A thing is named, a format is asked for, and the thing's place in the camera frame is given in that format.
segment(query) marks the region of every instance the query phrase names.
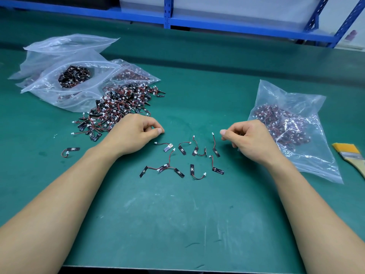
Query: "bag of components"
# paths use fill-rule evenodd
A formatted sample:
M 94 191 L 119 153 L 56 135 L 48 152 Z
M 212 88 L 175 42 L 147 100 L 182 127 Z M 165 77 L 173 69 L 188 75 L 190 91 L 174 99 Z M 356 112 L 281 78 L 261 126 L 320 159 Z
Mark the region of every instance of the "bag of components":
M 343 184 L 318 117 L 325 99 L 322 95 L 288 93 L 261 80 L 249 120 L 265 124 L 281 152 L 299 171 Z
M 25 87 L 35 81 L 44 69 L 61 61 L 65 56 L 90 49 L 100 53 L 117 40 L 103 36 L 74 34 L 34 42 L 24 47 L 28 52 L 25 61 L 20 65 L 21 70 L 12 74 L 9 79 L 31 77 L 24 83 L 17 84 Z
M 114 59 L 110 62 L 121 65 L 125 68 L 124 71 L 118 73 L 115 77 L 111 79 L 111 86 L 119 86 L 125 84 L 152 84 L 154 82 L 161 81 L 159 78 L 152 76 L 150 73 L 144 71 L 142 68 L 136 66 L 135 64 L 130 64 L 122 59 Z
M 80 51 L 44 70 L 21 93 L 30 91 L 59 108 L 87 112 L 104 95 L 104 83 L 123 70 L 94 50 Z

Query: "hand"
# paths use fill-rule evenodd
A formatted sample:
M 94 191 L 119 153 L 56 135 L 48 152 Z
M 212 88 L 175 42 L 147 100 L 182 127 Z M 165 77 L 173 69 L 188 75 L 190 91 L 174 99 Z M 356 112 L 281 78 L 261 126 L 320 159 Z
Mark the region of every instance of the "hand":
M 162 126 L 152 117 L 127 114 L 115 124 L 98 146 L 118 158 L 140 150 L 151 139 L 164 132 Z
M 222 140 L 229 140 L 249 159 L 267 167 L 285 158 L 272 139 L 269 131 L 259 120 L 237 122 L 227 130 L 221 130 Z

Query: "green anti-static mat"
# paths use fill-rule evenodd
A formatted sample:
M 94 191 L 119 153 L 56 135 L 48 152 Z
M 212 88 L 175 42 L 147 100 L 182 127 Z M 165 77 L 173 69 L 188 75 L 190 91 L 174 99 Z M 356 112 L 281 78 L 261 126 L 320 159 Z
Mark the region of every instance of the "green anti-static mat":
M 71 25 L 77 19 L 77 25 Z M 81 114 L 58 109 L 7 80 L 25 58 L 22 46 L 50 36 L 88 33 L 121 37 L 103 54 L 126 58 L 159 77 L 165 98 L 148 109 L 166 133 L 108 172 L 66 265 L 222 272 L 304 273 L 284 209 L 268 174 L 244 158 L 220 129 L 248 118 L 260 78 L 288 92 L 327 96 L 319 112 L 329 143 L 354 143 L 365 153 L 364 54 L 238 37 L 167 31 L 57 14 L 6 12 L 0 17 L 0 224 L 6 222 L 96 143 L 72 124 Z M 192 156 L 194 142 L 213 155 Z M 165 145 L 174 144 L 173 170 Z M 64 159 L 66 147 L 81 147 Z M 333 151 L 344 185 L 304 174 L 335 212 L 365 239 L 365 182 Z M 190 174 L 190 164 L 195 174 Z

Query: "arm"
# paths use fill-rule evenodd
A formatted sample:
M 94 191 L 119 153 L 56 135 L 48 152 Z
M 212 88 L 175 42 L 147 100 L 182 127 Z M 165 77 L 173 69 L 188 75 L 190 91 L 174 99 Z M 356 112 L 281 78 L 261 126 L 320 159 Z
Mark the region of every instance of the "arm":
M 163 132 L 153 118 L 126 115 L 102 142 L 0 228 L 1 273 L 57 273 L 112 164 Z
M 308 274 L 365 273 L 365 243 L 281 154 L 264 124 L 235 123 L 221 135 L 270 172 Z

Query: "wooden brush handle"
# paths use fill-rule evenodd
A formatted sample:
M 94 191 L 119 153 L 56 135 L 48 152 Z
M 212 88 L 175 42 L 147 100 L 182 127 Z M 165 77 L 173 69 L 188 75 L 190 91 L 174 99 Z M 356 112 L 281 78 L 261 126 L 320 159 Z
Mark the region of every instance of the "wooden brush handle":
M 348 159 L 345 158 L 346 161 L 348 161 L 350 164 L 355 166 L 357 170 L 362 174 L 362 176 L 365 179 L 365 160 L 355 160 L 355 159 Z

